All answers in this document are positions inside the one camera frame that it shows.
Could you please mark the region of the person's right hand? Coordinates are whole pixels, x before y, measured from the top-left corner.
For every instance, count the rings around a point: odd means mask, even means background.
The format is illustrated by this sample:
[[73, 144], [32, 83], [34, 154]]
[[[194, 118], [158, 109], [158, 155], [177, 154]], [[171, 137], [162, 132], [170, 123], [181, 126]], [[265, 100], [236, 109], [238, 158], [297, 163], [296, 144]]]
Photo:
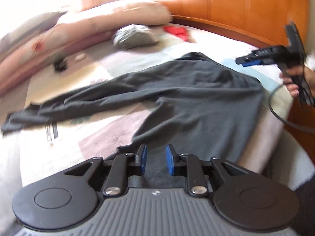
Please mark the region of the person's right hand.
[[292, 98], [296, 98], [301, 93], [301, 88], [299, 87], [305, 82], [308, 86], [312, 97], [314, 98], [314, 71], [308, 67], [298, 65], [286, 70], [285, 74], [279, 74], [280, 79], [286, 86], [286, 89], [290, 93]]

